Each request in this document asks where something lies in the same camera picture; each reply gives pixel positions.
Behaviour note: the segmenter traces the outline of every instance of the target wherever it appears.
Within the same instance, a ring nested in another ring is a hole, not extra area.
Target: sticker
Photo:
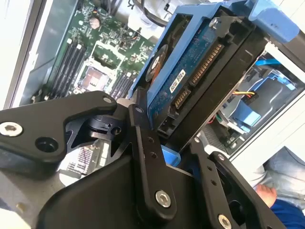
[[[179,73],[179,75],[177,76],[177,78],[175,79],[175,81],[172,83],[172,85],[170,87],[171,93],[174,92],[174,90],[176,89],[176,87],[178,86],[178,84],[180,83],[180,81],[183,79],[184,76],[185,76],[185,71],[182,69],[181,72]]]
[[[159,59],[160,59],[160,56],[158,56],[157,59],[153,62],[153,64],[152,64],[152,69],[155,68],[155,66],[157,65]]]

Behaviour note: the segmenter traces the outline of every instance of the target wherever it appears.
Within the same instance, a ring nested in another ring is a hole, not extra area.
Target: silver screw
[[[135,110],[136,110],[137,112],[143,113],[143,110],[142,110],[141,108],[139,108],[139,107],[136,107]]]
[[[105,102],[109,103],[109,104],[112,103],[111,99],[109,99],[109,98],[107,98],[107,97],[103,98],[103,100],[104,100]]]
[[[219,157],[222,161],[224,161],[224,156],[222,156],[221,154],[219,154],[218,157]]]
[[[13,122],[5,122],[0,124],[0,134],[8,137],[16,137],[23,131],[21,125]]]
[[[20,211],[20,213],[24,213],[26,210],[26,206],[23,203],[17,203],[16,208]]]
[[[230,223],[230,221],[228,220],[228,218],[224,215],[219,215],[218,216],[218,220],[219,223],[221,224],[221,226],[225,229],[232,229],[232,225]]]
[[[231,149],[234,149],[235,147],[237,146],[237,143],[236,142],[234,142],[232,145],[231,145]]]
[[[217,24],[218,24],[218,18],[213,18],[209,24],[209,27],[210,28],[213,28],[214,30],[217,29]]]
[[[164,208],[169,208],[171,205],[170,196],[163,190],[156,192],[156,200],[157,200],[158,204],[160,204]]]

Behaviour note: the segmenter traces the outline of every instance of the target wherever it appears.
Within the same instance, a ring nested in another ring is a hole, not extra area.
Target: cable
[[[108,5],[108,14],[111,15],[111,1],[110,0],[107,1],[107,5]]]
[[[122,41],[124,41],[124,42],[126,42],[126,41],[133,41],[133,40],[137,39],[138,36],[139,36],[139,34],[136,34],[134,37],[129,38],[129,39],[122,39]]]
[[[131,1],[131,0],[128,0],[128,6],[127,6],[127,7],[131,7],[131,9],[133,10],[134,4],[131,4],[130,1]]]
[[[216,118],[216,115],[214,115],[213,118],[211,118],[211,120],[208,122],[208,124],[211,124],[215,118]]]
[[[219,114],[216,114],[216,119],[217,119],[218,122],[222,122],[222,120],[223,120],[223,119],[219,116]]]
[[[252,95],[255,95],[254,92],[238,92],[238,91],[235,91],[233,92],[234,95],[239,95],[239,94],[252,94]]]
[[[132,0],[134,5],[136,5],[144,14],[145,16],[155,23],[158,26],[165,27],[167,25],[167,21],[162,20],[161,18],[157,17],[156,15],[150,13],[146,8],[145,8],[145,0],[141,0],[141,3],[138,2],[138,0]]]

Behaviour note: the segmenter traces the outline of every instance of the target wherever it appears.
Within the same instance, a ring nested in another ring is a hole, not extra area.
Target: mounting hole
[[[121,128],[119,128],[119,127],[114,127],[112,130],[111,130],[111,133],[113,134],[113,135],[119,135],[120,133],[121,133]]]
[[[144,112],[144,111],[143,111],[141,108],[139,108],[139,107],[136,107],[135,110],[136,110],[137,112],[140,112],[140,113],[143,113],[143,112]]]
[[[214,186],[217,186],[217,183],[216,183],[214,180],[211,180],[211,183],[212,183]]]
[[[151,152],[151,156],[153,159],[156,159],[158,157],[155,152]]]
[[[104,97],[103,100],[109,104],[112,103],[111,99],[110,98],[107,98],[107,97]]]
[[[35,141],[35,146],[42,152],[52,153],[58,149],[56,140],[50,137],[39,137]]]
[[[149,141],[150,143],[154,143],[154,140],[153,140],[152,137],[148,137],[148,141]]]

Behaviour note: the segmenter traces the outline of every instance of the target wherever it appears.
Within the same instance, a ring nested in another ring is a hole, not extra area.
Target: green circuit board
[[[90,20],[98,19],[100,26],[92,28]],[[112,70],[114,76],[106,78],[106,86],[113,87],[120,80],[120,76],[128,73],[133,81],[152,53],[154,44],[143,38],[138,32],[109,15],[104,9],[96,8],[90,0],[84,0],[80,9],[75,12],[67,35],[59,50],[55,65],[50,75],[49,84],[56,79],[62,65],[68,41],[76,42],[86,48],[84,62],[91,58],[101,66]],[[83,64],[79,76],[70,86],[70,91],[81,84],[90,67]]]

